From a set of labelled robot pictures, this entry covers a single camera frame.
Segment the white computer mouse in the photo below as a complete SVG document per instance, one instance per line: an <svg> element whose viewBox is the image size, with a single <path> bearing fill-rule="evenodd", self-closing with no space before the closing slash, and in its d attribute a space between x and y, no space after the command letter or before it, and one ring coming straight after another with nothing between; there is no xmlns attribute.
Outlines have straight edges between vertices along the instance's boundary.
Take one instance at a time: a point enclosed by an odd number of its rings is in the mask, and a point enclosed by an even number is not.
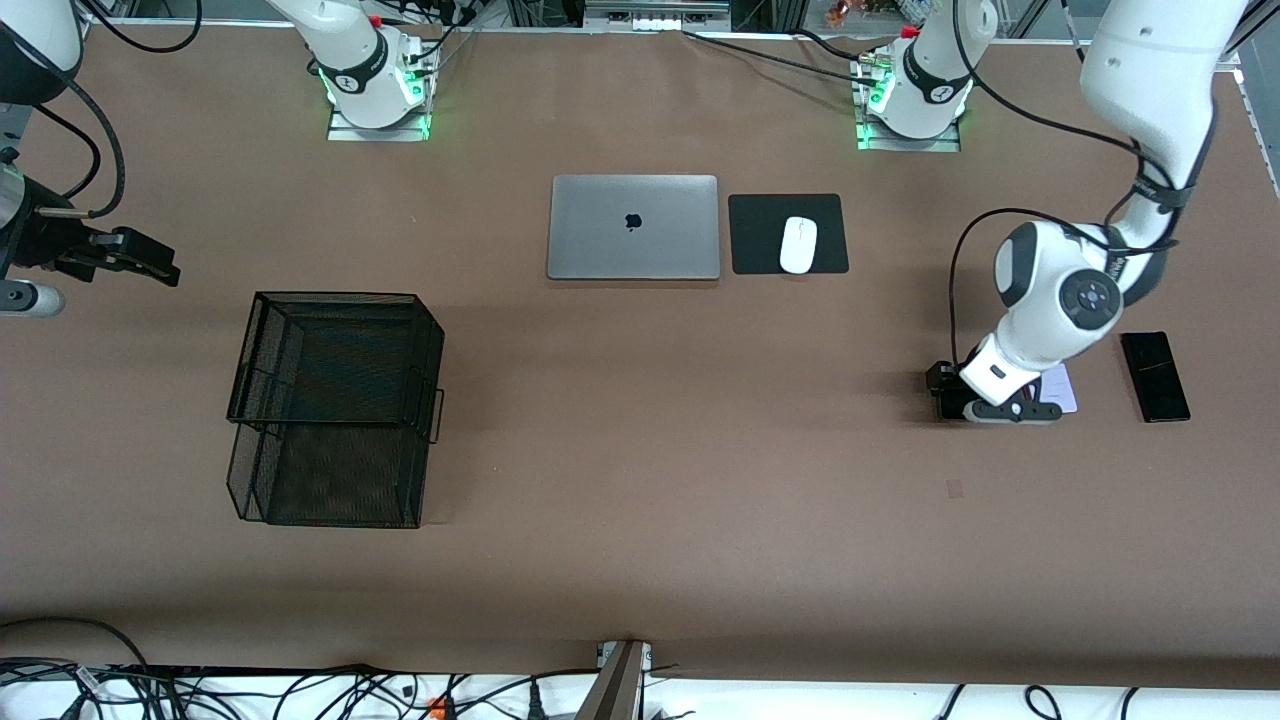
<svg viewBox="0 0 1280 720"><path fill-rule="evenodd" d="M780 269L791 275L812 270L817 256L818 224L805 217L788 217L780 246Z"/></svg>

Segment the metal frame box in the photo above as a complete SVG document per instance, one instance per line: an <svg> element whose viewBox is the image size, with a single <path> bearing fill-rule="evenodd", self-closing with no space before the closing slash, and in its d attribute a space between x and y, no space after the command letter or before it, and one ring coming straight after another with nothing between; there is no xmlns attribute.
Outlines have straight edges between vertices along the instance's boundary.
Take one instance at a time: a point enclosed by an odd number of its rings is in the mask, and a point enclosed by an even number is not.
<svg viewBox="0 0 1280 720"><path fill-rule="evenodd" d="M582 27L603 32L632 32L632 12L681 12L690 31L731 31L730 0L584 0Z"/></svg>

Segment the small black flip phone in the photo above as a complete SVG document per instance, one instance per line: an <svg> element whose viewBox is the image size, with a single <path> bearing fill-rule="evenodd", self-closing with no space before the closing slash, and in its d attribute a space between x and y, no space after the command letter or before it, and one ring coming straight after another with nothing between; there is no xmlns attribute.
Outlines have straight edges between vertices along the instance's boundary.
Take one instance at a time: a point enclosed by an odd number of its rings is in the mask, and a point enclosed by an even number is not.
<svg viewBox="0 0 1280 720"><path fill-rule="evenodd" d="M925 372L925 387L927 387L927 372ZM956 384L955 389L952 389L950 392L943 392L943 393L931 393L929 392L929 395L934 400L934 410L936 410L936 414L937 414L938 419L940 419L940 400L941 398L972 398L970 388L965 384L965 382L960 377L959 377L959 383Z"/></svg>

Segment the black mouse pad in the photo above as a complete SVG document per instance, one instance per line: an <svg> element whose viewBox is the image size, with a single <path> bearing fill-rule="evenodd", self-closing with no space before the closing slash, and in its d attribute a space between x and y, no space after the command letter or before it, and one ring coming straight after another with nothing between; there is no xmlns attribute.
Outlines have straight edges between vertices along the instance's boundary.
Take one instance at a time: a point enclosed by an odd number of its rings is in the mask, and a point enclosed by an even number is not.
<svg viewBox="0 0 1280 720"><path fill-rule="evenodd" d="M845 274L849 249L837 193L737 193L728 199L733 272L739 275L791 275L780 269L780 246L788 217L818 224L815 261L808 274Z"/></svg>

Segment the silver closed laptop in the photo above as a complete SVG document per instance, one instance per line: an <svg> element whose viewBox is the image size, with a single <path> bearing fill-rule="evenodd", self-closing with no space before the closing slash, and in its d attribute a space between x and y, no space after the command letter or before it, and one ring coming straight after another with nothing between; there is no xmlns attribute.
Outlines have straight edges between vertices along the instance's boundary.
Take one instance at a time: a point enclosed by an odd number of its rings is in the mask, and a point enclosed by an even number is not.
<svg viewBox="0 0 1280 720"><path fill-rule="evenodd" d="M563 174L552 181L552 281L717 281L719 184L701 174Z"/></svg>

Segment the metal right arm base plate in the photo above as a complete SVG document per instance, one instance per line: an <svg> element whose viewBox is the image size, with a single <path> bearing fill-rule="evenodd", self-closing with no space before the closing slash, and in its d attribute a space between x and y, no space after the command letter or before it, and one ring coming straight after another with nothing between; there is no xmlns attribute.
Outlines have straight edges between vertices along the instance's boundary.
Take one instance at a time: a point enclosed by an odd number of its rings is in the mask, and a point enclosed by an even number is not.
<svg viewBox="0 0 1280 720"><path fill-rule="evenodd" d="M361 128L352 124L337 109L330 113L326 138L332 142L415 143L430 137L431 113L413 109L397 123L381 128Z"/></svg>

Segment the tall black smartphone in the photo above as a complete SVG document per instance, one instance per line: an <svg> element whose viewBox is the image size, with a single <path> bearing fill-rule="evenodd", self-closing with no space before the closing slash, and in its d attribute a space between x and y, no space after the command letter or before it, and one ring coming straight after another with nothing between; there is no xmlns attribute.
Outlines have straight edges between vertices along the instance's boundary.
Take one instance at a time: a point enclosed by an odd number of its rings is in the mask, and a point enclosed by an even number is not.
<svg viewBox="0 0 1280 720"><path fill-rule="evenodd" d="M1190 409L1167 334L1121 333L1120 345L1143 420L1189 421Z"/></svg>

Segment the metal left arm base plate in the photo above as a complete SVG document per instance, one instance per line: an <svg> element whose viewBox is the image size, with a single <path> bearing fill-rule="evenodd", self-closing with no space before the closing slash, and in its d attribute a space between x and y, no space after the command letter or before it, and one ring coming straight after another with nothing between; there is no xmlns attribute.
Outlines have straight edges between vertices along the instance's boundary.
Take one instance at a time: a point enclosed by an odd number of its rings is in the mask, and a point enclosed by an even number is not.
<svg viewBox="0 0 1280 720"><path fill-rule="evenodd" d="M849 63L858 147L863 151L957 152L959 122L972 85L923 91L895 74L890 59L863 54Z"/></svg>

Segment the lavender flip phone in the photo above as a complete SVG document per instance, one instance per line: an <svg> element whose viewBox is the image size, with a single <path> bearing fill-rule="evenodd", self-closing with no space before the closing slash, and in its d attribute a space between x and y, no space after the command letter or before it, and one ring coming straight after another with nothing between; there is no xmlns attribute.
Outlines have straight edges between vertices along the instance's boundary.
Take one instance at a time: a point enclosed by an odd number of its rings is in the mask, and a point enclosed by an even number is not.
<svg viewBox="0 0 1280 720"><path fill-rule="evenodd" d="M1039 401L1042 404L1055 404L1062 414L1078 411L1076 396L1065 363L1044 372L1039 382Z"/></svg>

